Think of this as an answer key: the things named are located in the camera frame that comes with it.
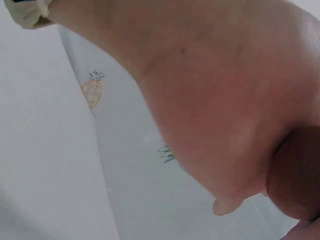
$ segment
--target pineapple pattern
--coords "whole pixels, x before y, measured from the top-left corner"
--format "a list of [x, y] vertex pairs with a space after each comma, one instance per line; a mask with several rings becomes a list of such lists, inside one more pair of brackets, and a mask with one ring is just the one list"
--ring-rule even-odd
[[164, 145], [164, 147], [160, 148], [159, 153], [161, 153], [160, 157], [164, 160], [165, 164], [176, 159], [167, 145]]
[[103, 72], [97, 72], [96, 70], [94, 70], [89, 75], [89, 80], [81, 85], [81, 89], [89, 104], [90, 109], [92, 110], [98, 105], [102, 97], [101, 80], [105, 78], [105, 75]]

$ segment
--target bare skin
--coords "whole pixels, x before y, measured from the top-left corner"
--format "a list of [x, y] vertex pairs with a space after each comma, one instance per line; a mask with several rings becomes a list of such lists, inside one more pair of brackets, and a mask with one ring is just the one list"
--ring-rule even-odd
[[[320, 24], [290, 3], [55, 0], [50, 11], [134, 76], [181, 166], [216, 197], [218, 215], [265, 190], [289, 132], [320, 125]], [[305, 236], [319, 234], [317, 224]]]

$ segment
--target white fabric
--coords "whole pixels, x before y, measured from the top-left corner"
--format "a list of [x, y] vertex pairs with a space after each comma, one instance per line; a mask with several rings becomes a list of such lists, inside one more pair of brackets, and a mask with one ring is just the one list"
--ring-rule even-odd
[[53, 0], [32, 0], [14, 2], [3, 0], [13, 20], [25, 29], [34, 28], [40, 17], [48, 17], [48, 6]]
[[96, 131], [55, 26], [0, 4], [0, 239], [118, 240]]

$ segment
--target skin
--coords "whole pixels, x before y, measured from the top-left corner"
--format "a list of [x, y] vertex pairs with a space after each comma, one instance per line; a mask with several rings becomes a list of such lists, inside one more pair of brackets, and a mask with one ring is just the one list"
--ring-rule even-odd
[[[320, 24], [290, 3], [55, 0], [49, 18], [133, 75], [181, 166], [216, 197], [218, 215], [265, 191], [289, 132], [320, 125]], [[319, 234], [320, 223], [302, 224], [285, 240]]]

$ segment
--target pale skin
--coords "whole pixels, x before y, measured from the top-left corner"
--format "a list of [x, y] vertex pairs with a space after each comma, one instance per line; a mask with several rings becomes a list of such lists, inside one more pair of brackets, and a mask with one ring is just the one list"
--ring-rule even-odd
[[[233, 212], [277, 144], [320, 125], [320, 24], [282, 0], [55, 0], [49, 18], [135, 78], [181, 166]], [[286, 240], [313, 240], [301, 223]]]

